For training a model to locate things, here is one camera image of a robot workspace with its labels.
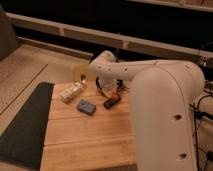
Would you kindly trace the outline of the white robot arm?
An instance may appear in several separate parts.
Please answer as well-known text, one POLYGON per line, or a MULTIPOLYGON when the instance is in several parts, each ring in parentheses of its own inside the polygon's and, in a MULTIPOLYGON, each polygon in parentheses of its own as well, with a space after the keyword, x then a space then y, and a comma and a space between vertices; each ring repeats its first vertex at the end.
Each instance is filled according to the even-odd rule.
POLYGON ((129 106, 138 171, 198 171, 190 103, 204 88, 193 62, 118 62, 102 52, 90 63, 99 85, 110 90, 118 79, 131 82, 129 106))

